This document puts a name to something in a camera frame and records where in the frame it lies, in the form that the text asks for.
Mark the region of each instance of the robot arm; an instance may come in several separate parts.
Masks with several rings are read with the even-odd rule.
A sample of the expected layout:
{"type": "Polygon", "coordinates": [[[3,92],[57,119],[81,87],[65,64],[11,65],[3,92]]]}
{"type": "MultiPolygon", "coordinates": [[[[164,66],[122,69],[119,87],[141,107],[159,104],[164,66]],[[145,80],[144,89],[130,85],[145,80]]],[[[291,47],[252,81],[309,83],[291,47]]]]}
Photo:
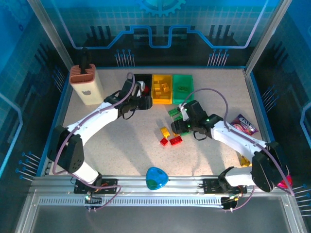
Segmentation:
{"type": "Polygon", "coordinates": [[[205,137],[198,140],[209,137],[223,142],[245,156],[249,161],[252,161],[252,167],[229,167],[219,175],[217,185],[224,192],[228,192],[240,185],[256,185],[265,192],[271,192],[282,181],[276,166],[255,143],[266,148],[276,159],[285,175],[289,174],[288,168],[283,161],[283,151],[278,143],[257,140],[227,123],[228,129],[221,117],[215,114],[208,116],[196,100],[185,104],[180,110],[183,119],[172,123],[171,127],[174,133],[193,131],[196,139],[198,133],[203,134],[205,137]]]}
{"type": "Polygon", "coordinates": [[[83,120],[89,118],[89,120],[86,121],[80,128],[78,128],[78,130],[76,130],[70,137],[68,143],[61,153],[58,165],[60,165],[68,173],[78,177],[80,180],[83,180],[84,182],[94,186],[100,186],[102,176],[99,172],[94,170],[86,163],[83,146],[95,133],[97,133],[101,128],[110,122],[118,119],[119,117],[126,119],[124,115],[128,112],[132,112],[133,115],[136,110],[145,110],[152,107],[151,96],[146,96],[143,93],[145,89],[145,83],[139,81],[135,83],[132,93],[124,102],[120,103],[114,108],[100,112],[101,109],[109,107],[123,99],[131,90],[131,86],[132,80],[126,80],[122,90],[117,91],[111,96],[107,97],[104,102],[92,113],[79,120],[78,122],[67,126],[66,128],[57,126],[53,130],[48,158],[52,161],[55,161],[57,152],[59,151],[60,146],[65,138],[70,134],[70,132],[79,126],[83,120]],[[90,117],[95,112],[99,113],[93,117],[90,117]]]}

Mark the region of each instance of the glass panel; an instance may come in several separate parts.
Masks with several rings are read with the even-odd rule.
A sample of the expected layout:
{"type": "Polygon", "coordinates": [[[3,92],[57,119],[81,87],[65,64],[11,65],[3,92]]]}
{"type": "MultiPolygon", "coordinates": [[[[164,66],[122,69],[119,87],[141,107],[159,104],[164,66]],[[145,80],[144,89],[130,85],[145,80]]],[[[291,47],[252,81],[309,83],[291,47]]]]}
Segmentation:
{"type": "Polygon", "coordinates": [[[294,182],[311,170],[311,1],[293,0],[253,72],[294,182]]]}
{"type": "Polygon", "coordinates": [[[0,1],[0,17],[0,229],[13,232],[67,70],[27,1],[0,1]]]}
{"type": "Polygon", "coordinates": [[[42,2],[73,60],[88,47],[98,67],[221,67],[246,65],[279,0],[42,2]]]}

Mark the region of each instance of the black mounting bracket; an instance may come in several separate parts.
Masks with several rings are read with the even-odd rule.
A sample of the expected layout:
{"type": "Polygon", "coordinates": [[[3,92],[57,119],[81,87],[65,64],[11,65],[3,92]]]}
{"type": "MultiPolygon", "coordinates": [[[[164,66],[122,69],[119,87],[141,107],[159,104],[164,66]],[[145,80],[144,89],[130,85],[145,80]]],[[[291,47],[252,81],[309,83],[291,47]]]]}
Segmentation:
{"type": "MultiPolygon", "coordinates": [[[[231,190],[227,190],[226,192],[220,187],[218,178],[215,179],[203,179],[203,188],[204,194],[239,194],[241,190],[238,187],[232,187],[231,190]]],[[[243,194],[247,193],[246,187],[240,187],[242,189],[243,194]]]]}
{"type": "MultiPolygon", "coordinates": [[[[103,185],[103,184],[107,184],[105,186],[117,185],[118,180],[117,179],[102,178],[101,185],[103,185]]],[[[87,194],[88,191],[90,191],[90,188],[88,186],[86,186],[85,184],[83,184],[79,180],[76,180],[73,193],[75,193],[75,194],[87,194]]],[[[116,194],[116,192],[117,192],[117,187],[108,188],[108,189],[101,189],[94,194],[116,194]]]]}

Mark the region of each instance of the snack bag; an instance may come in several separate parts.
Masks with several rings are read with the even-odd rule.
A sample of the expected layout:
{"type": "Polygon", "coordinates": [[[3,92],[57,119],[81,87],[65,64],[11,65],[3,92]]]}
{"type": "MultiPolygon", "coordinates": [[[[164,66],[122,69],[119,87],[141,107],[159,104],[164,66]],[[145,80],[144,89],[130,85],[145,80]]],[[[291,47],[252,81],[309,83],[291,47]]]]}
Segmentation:
{"type": "Polygon", "coordinates": [[[245,134],[253,135],[258,132],[258,130],[252,125],[242,114],[239,114],[232,122],[231,125],[234,128],[242,131],[245,134]]]}

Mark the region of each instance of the green lego brick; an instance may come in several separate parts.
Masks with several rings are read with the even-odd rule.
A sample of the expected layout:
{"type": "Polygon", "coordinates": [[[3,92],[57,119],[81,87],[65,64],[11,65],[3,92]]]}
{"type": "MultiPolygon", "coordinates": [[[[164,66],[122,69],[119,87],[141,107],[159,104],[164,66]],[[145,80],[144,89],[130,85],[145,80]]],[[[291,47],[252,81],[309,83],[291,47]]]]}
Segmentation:
{"type": "Polygon", "coordinates": [[[180,113],[180,112],[178,111],[178,108],[173,108],[173,109],[169,110],[169,115],[170,115],[171,117],[173,117],[174,115],[177,115],[178,113],[180,113]]]}
{"type": "Polygon", "coordinates": [[[174,121],[182,120],[182,119],[183,119],[183,115],[181,113],[179,113],[179,115],[174,118],[174,121]]]}
{"type": "Polygon", "coordinates": [[[188,93],[189,92],[189,88],[187,88],[186,86],[179,86],[177,88],[177,91],[188,93]]]}
{"type": "Polygon", "coordinates": [[[180,136],[185,136],[185,135],[188,135],[190,134],[191,132],[185,132],[185,133],[181,133],[180,136]]]}

